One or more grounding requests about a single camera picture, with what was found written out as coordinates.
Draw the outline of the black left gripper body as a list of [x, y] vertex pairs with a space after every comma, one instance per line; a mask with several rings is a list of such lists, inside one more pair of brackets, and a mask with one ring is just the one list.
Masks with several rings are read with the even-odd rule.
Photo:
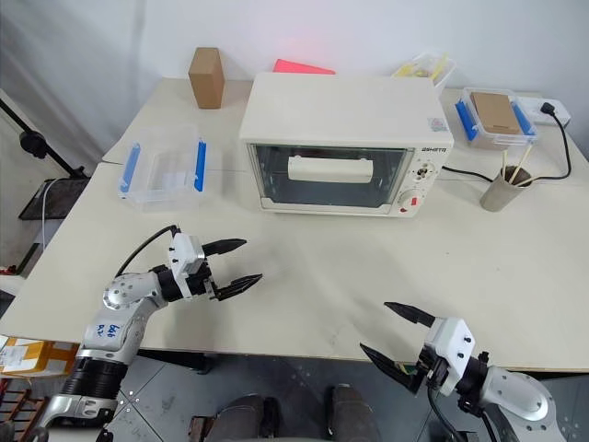
[[192, 266], [188, 271], [186, 283], [192, 296], [207, 295], [210, 299], [219, 299], [218, 286], [206, 258]]

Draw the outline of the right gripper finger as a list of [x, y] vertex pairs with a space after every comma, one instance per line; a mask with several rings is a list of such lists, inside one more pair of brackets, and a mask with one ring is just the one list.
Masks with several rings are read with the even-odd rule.
[[428, 328], [431, 328], [435, 322], [435, 316], [414, 306], [399, 302], [385, 302], [384, 305], [409, 322], [421, 324]]
[[395, 380], [410, 393], [418, 393], [422, 385], [422, 367], [419, 363], [414, 365], [401, 364], [363, 343], [360, 343], [360, 347], [369, 360], [387, 377]]

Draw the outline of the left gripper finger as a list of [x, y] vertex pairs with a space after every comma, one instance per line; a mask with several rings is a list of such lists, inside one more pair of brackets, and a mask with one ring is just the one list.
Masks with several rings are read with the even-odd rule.
[[218, 301], [227, 300], [231, 297], [235, 297], [240, 295], [254, 286], [261, 278], [263, 277], [262, 273], [252, 274], [240, 277], [236, 280], [233, 280], [230, 285], [222, 288], [215, 289], [215, 298]]
[[219, 239], [202, 245], [206, 257], [222, 255], [245, 245], [247, 241], [242, 238]]

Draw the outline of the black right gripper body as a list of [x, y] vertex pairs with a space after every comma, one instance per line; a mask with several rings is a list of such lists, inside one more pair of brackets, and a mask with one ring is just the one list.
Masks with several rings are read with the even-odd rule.
[[416, 391], [422, 384], [434, 390], [442, 388], [448, 376], [448, 368], [443, 357], [437, 355], [433, 349], [423, 347], [416, 363]]

